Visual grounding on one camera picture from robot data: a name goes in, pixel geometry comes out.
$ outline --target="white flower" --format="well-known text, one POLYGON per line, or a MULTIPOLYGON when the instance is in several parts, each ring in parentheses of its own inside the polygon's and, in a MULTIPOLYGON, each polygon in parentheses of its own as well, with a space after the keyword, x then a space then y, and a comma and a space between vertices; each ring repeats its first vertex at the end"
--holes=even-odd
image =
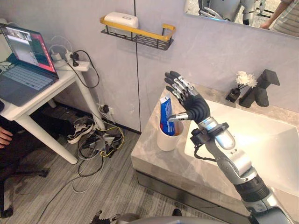
POLYGON ((237 76, 246 76, 247 73, 245 71, 239 71, 236 73, 237 76))
POLYGON ((249 80, 248 80, 247 85, 250 86, 251 88, 255 87, 257 84, 255 76, 253 74, 250 74, 250 75, 248 75, 248 77, 249 77, 249 80))
POLYGON ((236 78, 235 80, 237 82, 237 84, 243 84, 243 85, 247 85, 249 78, 247 75, 245 76, 238 76, 238 78, 236 78))

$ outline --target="sneaker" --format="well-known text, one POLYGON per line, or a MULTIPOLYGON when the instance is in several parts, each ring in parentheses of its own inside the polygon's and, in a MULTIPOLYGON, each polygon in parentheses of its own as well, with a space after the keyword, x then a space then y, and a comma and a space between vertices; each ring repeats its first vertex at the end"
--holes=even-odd
POLYGON ((93 124, 76 124, 74 125, 75 128, 75 133, 74 134, 69 134, 67 136, 67 141, 70 144, 75 144, 77 143, 81 137, 87 133, 89 133, 93 129, 93 124))

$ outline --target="sink basin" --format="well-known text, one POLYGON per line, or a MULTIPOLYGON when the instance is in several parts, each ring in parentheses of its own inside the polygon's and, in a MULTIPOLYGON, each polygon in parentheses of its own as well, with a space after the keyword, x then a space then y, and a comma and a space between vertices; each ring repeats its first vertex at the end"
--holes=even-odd
MULTIPOLYGON (((211 116, 217 122, 227 122, 239 149, 251 158, 258 174, 269 187, 299 195, 299 136, 295 126, 261 115, 235 109, 206 100, 211 116)), ((194 157, 191 131, 197 128, 192 121, 185 145, 185 154, 194 157)), ((199 156, 213 158, 203 145, 199 156)))

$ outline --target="black pants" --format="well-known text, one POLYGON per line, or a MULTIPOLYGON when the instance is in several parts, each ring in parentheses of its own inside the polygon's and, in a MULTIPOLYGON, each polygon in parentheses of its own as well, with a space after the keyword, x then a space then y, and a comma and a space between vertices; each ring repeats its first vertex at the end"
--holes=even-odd
MULTIPOLYGON (((74 127, 67 120, 56 119, 40 112, 33 113, 31 118, 52 137, 57 134, 67 136, 74 133, 74 127)), ((13 134, 10 144, 0 149, 0 167, 6 167, 34 149, 43 146, 43 143, 31 133, 27 131, 18 133, 24 128, 15 121, 9 121, 0 116, 0 126, 13 134)))

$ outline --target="black faucet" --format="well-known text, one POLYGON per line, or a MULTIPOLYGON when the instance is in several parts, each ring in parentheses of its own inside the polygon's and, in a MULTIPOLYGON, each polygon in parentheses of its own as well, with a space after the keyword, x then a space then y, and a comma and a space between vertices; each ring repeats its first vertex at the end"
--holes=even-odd
POLYGON ((265 69, 256 81, 256 87, 247 90, 244 96, 239 99, 239 105, 249 108, 256 101, 259 106, 269 106, 267 87, 270 84, 280 85, 276 72, 265 69))

